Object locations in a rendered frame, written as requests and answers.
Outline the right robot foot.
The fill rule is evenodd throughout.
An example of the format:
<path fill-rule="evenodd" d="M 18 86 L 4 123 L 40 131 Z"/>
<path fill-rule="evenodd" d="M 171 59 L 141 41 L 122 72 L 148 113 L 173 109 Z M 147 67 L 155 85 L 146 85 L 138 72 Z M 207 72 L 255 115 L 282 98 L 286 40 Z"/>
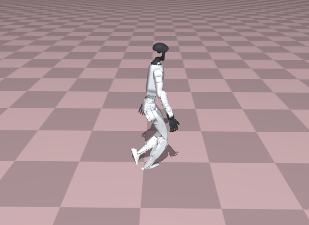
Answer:
<path fill-rule="evenodd" d="M 158 163 L 152 164 L 152 165 L 150 166 L 150 168 L 148 168 L 148 169 L 151 169 L 151 168 L 156 167 L 156 166 L 158 166 L 158 165 L 159 165 Z M 145 166 L 142 167 L 141 169 L 145 169 Z"/>

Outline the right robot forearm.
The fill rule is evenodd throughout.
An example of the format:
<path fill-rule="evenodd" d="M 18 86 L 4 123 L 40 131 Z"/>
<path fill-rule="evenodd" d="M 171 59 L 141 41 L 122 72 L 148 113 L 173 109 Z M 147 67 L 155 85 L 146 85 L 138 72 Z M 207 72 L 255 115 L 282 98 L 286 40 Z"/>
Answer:
<path fill-rule="evenodd" d="M 160 103 L 162 104 L 164 111 L 166 112 L 166 114 L 169 115 L 169 118 L 173 117 L 172 108 L 169 105 L 166 92 L 161 92 L 160 96 L 161 96 L 161 102 Z"/>

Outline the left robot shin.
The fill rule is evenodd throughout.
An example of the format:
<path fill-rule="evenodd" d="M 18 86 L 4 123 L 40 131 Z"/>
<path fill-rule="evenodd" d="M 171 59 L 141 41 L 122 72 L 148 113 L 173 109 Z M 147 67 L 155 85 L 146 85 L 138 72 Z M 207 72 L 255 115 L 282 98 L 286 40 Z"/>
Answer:
<path fill-rule="evenodd" d="M 141 148 L 137 151 L 138 156 L 140 156 L 142 153 L 144 153 L 144 152 L 146 152 L 146 151 L 152 149 L 153 146 L 154 146 L 155 144 L 157 144 L 156 140 L 157 140 L 156 135 L 155 135 L 155 134 L 152 135 L 151 138 L 149 138 L 149 139 L 145 142 L 145 145 L 144 145 L 143 147 L 141 147 Z"/>

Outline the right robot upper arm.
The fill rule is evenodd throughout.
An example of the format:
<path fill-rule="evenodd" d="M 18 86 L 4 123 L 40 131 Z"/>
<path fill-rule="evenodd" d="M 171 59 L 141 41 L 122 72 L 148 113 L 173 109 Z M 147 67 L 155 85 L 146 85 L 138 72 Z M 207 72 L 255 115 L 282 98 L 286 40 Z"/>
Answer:
<path fill-rule="evenodd" d="M 154 68 L 153 76 L 155 79 L 155 86 L 156 86 L 156 92 L 157 97 L 161 99 L 161 92 L 163 92 L 163 72 L 160 68 Z"/>

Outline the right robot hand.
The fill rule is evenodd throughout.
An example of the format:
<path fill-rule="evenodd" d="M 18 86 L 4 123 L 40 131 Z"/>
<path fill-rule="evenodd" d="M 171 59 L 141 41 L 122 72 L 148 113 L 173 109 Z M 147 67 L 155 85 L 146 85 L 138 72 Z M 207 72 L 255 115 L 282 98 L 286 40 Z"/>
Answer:
<path fill-rule="evenodd" d="M 174 115 L 173 117 L 169 118 L 169 115 L 167 114 L 167 118 L 169 120 L 170 132 L 178 130 L 177 124 L 179 125 L 179 122 L 174 119 Z"/>

